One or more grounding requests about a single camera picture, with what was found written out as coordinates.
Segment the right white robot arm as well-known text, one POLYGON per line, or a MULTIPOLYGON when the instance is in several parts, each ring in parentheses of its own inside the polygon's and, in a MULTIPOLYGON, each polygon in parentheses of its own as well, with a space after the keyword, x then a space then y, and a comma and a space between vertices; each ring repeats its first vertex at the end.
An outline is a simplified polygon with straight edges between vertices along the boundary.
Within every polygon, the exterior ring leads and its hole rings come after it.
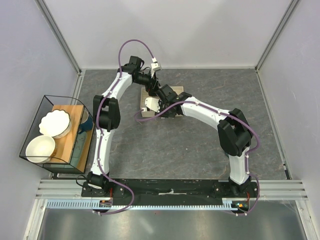
POLYGON ((249 179, 245 155, 253 137, 242 111, 237 108, 229 111, 213 107, 189 93, 177 94, 167 84, 155 94, 159 97, 159 111, 167 110, 164 117, 192 117, 217 130, 220 146, 227 154, 230 164, 229 191, 235 197, 242 196, 247 191, 246 182, 249 179))

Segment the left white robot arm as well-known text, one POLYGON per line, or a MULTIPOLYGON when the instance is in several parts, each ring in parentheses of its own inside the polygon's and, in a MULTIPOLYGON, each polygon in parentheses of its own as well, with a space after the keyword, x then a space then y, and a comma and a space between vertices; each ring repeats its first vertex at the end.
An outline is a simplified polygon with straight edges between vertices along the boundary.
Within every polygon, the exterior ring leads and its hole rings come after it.
POLYGON ((131 56, 129 63, 117 70, 116 78, 110 87, 103 94, 95 95, 93 98, 96 146, 86 184, 99 197, 106 196, 110 191, 108 183, 109 156, 112 138, 121 121, 119 100, 133 83, 145 86, 150 96, 154 96, 160 88, 156 78, 156 72, 162 69, 160 63, 153 57, 149 73, 143 73, 143 64, 144 61, 141 58, 131 56))

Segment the blue mug behind arm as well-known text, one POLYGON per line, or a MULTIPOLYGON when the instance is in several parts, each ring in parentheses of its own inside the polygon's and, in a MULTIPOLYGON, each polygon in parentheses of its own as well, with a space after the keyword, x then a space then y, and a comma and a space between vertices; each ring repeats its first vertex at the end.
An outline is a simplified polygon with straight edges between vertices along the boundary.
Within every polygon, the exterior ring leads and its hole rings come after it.
POLYGON ((82 115, 81 122, 79 124, 78 133, 82 134, 88 132, 93 128, 93 119, 90 114, 85 110, 82 115))

